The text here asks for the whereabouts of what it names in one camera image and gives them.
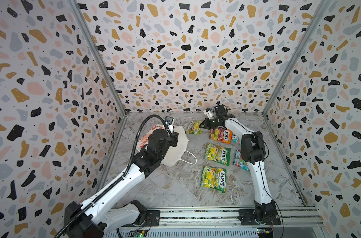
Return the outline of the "small green yellow candy packet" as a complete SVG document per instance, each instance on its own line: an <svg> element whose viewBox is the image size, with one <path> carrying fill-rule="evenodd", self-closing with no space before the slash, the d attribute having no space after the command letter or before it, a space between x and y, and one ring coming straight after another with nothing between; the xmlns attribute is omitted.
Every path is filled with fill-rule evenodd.
<svg viewBox="0 0 361 238"><path fill-rule="evenodd" d="M202 133L202 128L199 127L201 123L202 121L191 121L188 124L185 133L200 135Z"/></svg>

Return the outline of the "white paper bag red flower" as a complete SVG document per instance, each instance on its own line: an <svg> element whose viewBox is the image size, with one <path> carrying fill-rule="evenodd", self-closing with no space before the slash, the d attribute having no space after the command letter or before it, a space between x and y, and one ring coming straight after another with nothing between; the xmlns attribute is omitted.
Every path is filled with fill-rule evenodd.
<svg viewBox="0 0 361 238"><path fill-rule="evenodd" d="M136 149L140 150L148 143L149 136L157 129L164 129L163 125L155 125L152 129L150 129L137 143ZM195 165L197 163L197 158L194 154L187 151L188 146L188 138L186 136L185 130L182 126L174 126L174 132L178 133L178 143L176 147L170 146L164 160L161 164L166 165L168 167L174 166L178 161L183 161L189 163L191 165ZM183 154L186 153L194 158L194 162L186 161L182 159Z"/></svg>

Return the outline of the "orange pink Fox's candy packet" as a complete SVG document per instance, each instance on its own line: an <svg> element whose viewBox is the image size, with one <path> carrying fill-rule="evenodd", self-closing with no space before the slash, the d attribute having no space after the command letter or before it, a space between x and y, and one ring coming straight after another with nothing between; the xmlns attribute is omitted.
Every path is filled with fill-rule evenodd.
<svg viewBox="0 0 361 238"><path fill-rule="evenodd" d="M218 128L212 129L209 138L214 141L219 141L225 144L230 144L232 141L233 132L227 129Z"/></svg>

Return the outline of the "green snack packet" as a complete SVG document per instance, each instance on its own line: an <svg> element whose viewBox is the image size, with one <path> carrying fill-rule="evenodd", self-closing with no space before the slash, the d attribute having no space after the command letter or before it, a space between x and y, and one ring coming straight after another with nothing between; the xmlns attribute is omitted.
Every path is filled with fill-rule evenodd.
<svg viewBox="0 0 361 238"><path fill-rule="evenodd" d="M231 149L208 143L204 158L228 166L230 163Z"/></svg>
<svg viewBox="0 0 361 238"><path fill-rule="evenodd" d="M218 190L222 193L226 192L227 170L204 166L201 175L201 187L208 187Z"/></svg>

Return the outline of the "teal pink Fox's candy packet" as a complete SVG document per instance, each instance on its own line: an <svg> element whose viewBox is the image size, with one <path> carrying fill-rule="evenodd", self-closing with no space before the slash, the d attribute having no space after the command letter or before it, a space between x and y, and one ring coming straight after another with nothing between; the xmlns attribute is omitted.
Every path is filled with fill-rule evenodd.
<svg viewBox="0 0 361 238"><path fill-rule="evenodd" d="M241 138L233 133L231 143L241 144Z"/></svg>

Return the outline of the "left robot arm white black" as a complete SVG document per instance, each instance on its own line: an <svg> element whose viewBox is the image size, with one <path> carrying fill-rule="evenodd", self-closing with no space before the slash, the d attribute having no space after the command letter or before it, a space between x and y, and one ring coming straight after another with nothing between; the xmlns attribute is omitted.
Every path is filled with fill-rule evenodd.
<svg viewBox="0 0 361 238"><path fill-rule="evenodd" d="M148 137L147 144L133 155L127 167L91 198L65 208L64 227L57 233L70 238L102 238L125 225L141 226L145 222L146 207L134 200L120 209L112 207L132 188L146 179L164 160L170 147L177 147L178 132L169 134L157 129Z"/></svg>

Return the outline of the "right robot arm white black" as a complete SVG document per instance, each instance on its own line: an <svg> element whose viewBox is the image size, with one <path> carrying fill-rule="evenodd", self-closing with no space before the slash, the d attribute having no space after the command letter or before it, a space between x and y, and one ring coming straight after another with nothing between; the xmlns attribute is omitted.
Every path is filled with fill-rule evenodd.
<svg viewBox="0 0 361 238"><path fill-rule="evenodd" d="M254 186L254 220L266 224L278 216L277 205L271 196L265 174L266 145L262 133L253 131L242 124L229 109L219 104L203 112L205 120L200 124L203 129L225 128L241 138L241 157L247 163Z"/></svg>

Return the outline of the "left green circuit board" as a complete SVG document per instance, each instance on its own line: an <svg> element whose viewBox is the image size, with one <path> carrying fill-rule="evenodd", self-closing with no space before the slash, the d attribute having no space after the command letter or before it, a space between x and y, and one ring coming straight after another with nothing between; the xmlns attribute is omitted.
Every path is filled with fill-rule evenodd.
<svg viewBox="0 0 361 238"><path fill-rule="evenodd" d="M147 230L131 230L127 232L127 238L145 238L147 237L148 231Z"/></svg>

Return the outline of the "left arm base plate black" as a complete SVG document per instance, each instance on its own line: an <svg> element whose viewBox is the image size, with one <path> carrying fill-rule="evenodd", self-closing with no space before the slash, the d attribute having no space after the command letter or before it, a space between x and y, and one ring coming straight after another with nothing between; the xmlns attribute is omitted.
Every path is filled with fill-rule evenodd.
<svg viewBox="0 0 361 238"><path fill-rule="evenodd" d="M158 227L160 223L160 210L146 210L138 215L136 221L132 224L126 224L122 228L133 227Z"/></svg>

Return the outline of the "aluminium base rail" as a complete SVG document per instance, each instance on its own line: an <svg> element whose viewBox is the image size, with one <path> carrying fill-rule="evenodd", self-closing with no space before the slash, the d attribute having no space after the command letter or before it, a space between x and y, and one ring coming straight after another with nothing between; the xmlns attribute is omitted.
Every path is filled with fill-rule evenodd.
<svg viewBox="0 0 361 238"><path fill-rule="evenodd" d="M146 238L258 238L256 229L271 228L274 238L328 238L323 221L313 207L281 207L281 225L243 226L240 209L252 207L170 207L160 210L158 227L116 229L102 238L126 238L131 230L147 230Z"/></svg>

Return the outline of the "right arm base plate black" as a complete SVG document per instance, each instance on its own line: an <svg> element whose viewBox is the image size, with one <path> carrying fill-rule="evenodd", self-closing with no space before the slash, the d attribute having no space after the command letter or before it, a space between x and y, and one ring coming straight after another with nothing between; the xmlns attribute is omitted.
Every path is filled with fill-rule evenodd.
<svg viewBox="0 0 361 238"><path fill-rule="evenodd" d="M256 225L281 225L282 222L277 212L264 213L259 209L240 209L238 219L243 226Z"/></svg>

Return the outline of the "right corner aluminium post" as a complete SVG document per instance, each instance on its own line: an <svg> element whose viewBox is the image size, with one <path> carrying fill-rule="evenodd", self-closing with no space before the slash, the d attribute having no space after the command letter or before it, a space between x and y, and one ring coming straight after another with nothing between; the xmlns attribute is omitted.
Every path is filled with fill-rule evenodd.
<svg viewBox="0 0 361 238"><path fill-rule="evenodd" d="M261 113L264 118L266 117L266 114L270 111L272 104L275 102L278 93L282 90L282 86L285 84L286 80L288 79L288 76L292 72L295 64L298 61L298 59L303 54L304 48L308 44L313 32L317 28L320 20L324 16L325 12L328 10L329 5L330 5L329 0L320 1L319 5L318 5L318 7L317 7L317 9L316 9L316 11L314 13L314 16L313 16L312 20L310 21L310 24L307 27L307 30L305 31L305 34L302 36L300 42L298 43L298 45L297 45L297 47L295 49L295 52L293 53L291 59L286 64L286 68L285 68L283 74L281 75L281 78L280 78L279 82L274 87L274 91L272 92L269 101L267 102L264 110Z"/></svg>

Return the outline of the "corner aluminium post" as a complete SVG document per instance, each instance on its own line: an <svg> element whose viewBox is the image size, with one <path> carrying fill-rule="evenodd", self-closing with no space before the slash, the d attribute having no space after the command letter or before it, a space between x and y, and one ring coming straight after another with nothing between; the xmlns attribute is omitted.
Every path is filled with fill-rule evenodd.
<svg viewBox="0 0 361 238"><path fill-rule="evenodd" d="M274 91L272 92L269 101L267 102L264 110L261 113L264 118L266 117L266 114L270 111L272 104L275 102L278 93L282 90L282 86L285 84L286 80L288 79L288 76L292 72L295 64L298 61L298 59L303 54L304 48L308 44L313 32L317 28L320 20L324 16L325 12L328 10L329 5L330 5L329 0L320 1L319 5L318 5L318 7L317 7L317 9L316 9L316 11L314 13L314 16L313 16L312 20L310 21L310 24L307 27L307 30L305 31L305 34L302 36L300 42L298 43L298 45L297 45L297 47L295 49L295 52L293 53L291 59L286 64L286 68L285 68L283 74L281 75L281 78L280 78L279 82L274 87Z"/></svg>
<svg viewBox="0 0 361 238"><path fill-rule="evenodd" d="M75 0L68 0L68 5L69 5L69 8L70 10L72 11L73 15L74 15L74 18L76 20L76 22L78 23L79 25L79 29L81 30L81 32L83 33L84 35L84 39L85 41L87 42L88 46L89 46L89 50L90 52L92 53L92 55L94 56L95 58L95 62L97 63L100 71L101 71L101 74L102 76L104 77L105 81L106 81L106 84L108 86L108 88L110 89L111 91L111 95L113 96L114 100L116 101L116 106L118 108L118 111L120 112L121 116L123 118L126 117L126 112L125 112L125 109L122 105L122 102L119 98L119 95L116 91L116 88L111 80L111 77L110 75L108 74L108 71L106 69L106 66L105 66L105 63L99 53L99 50L97 48L97 45L96 43L93 41L93 38L92 38L92 35L91 35L91 32L86 24L86 20L83 18L83 15L80 11L80 8L78 6L78 3L77 1Z"/></svg>

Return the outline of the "left corner aluminium post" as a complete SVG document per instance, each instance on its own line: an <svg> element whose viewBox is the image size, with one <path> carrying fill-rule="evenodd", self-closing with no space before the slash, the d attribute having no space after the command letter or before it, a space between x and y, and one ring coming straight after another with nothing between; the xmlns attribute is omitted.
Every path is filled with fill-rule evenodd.
<svg viewBox="0 0 361 238"><path fill-rule="evenodd" d="M91 32L86 24L86 20L83 18L83 15L80 11L80 8L78 6L78 3L77 1L75 0L68 0L68 5L69 5L69 8L70 10L72 11L73 15L74 15L74 18L76 20L76 22L78 23L79 25L79 29L81 30L81 32L83 33L84 35L84 39L85 41L87 42L88 46L89 46L89 50L90 52L92 53L92 55L94 56L95 58L95 62L97 63L100 71L101 71L101 74L102 76L104 77L105 81L106 81L106 84L108 86L108 88L110 89L111 91L111 95L113 96L114 100L116 101L116 106L118 108L118 111L120 112L121 116L123 118L126 117L126 112L125 112L125 109L122 105L122 102L119 98L119 95L116 91L116 88L111 80L111 77L110 75L108 74L108 71L106 69L106 66L105 66L105 63L99 53L99 50L97 48L97 45L96 43L93 41L93 38L92 38L92 35L91 35Z"/></svg>

